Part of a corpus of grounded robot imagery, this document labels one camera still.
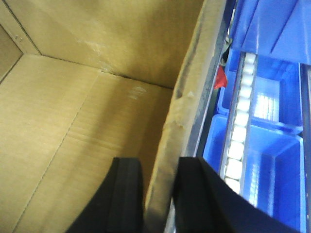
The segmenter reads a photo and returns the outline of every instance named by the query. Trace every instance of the red object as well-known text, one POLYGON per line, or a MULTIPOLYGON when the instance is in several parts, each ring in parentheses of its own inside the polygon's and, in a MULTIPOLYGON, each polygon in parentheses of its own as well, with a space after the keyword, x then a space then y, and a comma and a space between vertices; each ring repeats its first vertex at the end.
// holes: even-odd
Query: red object
POLYGON ((214 84, 214 89, 218 89, 220 87, 227 87, 228 80, 225 75, 224 69, 222 66, 219 66, 217 76, 216 76, 216 81, 214 84))

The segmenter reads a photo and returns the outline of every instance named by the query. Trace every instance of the blue plastic bin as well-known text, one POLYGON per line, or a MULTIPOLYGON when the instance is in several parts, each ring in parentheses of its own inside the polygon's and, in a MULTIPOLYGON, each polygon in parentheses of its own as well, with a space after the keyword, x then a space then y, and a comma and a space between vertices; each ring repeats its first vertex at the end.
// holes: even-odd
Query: blue plastic bin
POLYGON ((311 65, 310 0, 239 0, 232 48, 311 65))
MULTIPOLYGON (((220 170, 227 118, 213 117, 204 159, 220 170)), ((303 141, 296 135, 251 126, 242 196, 255 207, 303 233, 306 200, 303 141)))
MULTIPOLYGON (((217 111, 228 115, 240 52, 230 50, 225 72, 227 88, 222 87, 217 111)), ((252 124, 298 134, 302 131, 299 64, 259 56, 252 124)))

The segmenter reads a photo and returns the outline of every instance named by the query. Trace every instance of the cardboard box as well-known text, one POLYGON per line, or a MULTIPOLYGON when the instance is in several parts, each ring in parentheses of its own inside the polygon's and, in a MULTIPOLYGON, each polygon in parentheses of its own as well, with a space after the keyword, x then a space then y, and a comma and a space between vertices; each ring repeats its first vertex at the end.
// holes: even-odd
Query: cardboard box
POLYGON ((224 7, 0 1, 1 232, 64 232, 115 156, 140 159, 163 230, 224 7))

